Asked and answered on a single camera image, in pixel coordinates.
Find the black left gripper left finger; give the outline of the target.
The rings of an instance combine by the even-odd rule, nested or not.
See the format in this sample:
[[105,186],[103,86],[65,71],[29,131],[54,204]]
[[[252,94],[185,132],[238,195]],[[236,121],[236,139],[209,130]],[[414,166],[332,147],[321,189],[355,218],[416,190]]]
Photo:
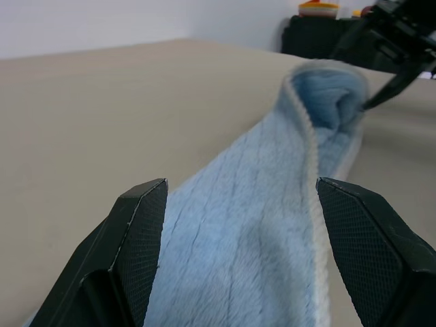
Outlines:
[[142,326],[158,267],[164,178],[120,195],[77,246],[30,326]]

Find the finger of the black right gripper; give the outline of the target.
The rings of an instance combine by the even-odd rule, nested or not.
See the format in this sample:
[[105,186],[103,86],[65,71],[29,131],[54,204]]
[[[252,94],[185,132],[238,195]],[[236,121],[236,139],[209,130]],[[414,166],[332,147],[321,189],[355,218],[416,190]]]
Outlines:
[[371,62],[375,58],[375,50],[369,34],[369,19],[350,20],[346,27],[330,58],[344,62]]
[[373,109],[378,105],[387,102],[403,92],[414,80],[416,80],[422,70],[413,67],[403,67],[392,77],[374,96],[368,99],[363,105],[364,111]]

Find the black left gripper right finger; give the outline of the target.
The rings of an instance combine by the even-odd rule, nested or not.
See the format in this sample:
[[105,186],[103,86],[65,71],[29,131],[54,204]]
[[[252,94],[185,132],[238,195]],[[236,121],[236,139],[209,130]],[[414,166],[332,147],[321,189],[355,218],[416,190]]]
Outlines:
[[363,326],[435,325],[435,250],[379,194],[321,177],[333,257]]

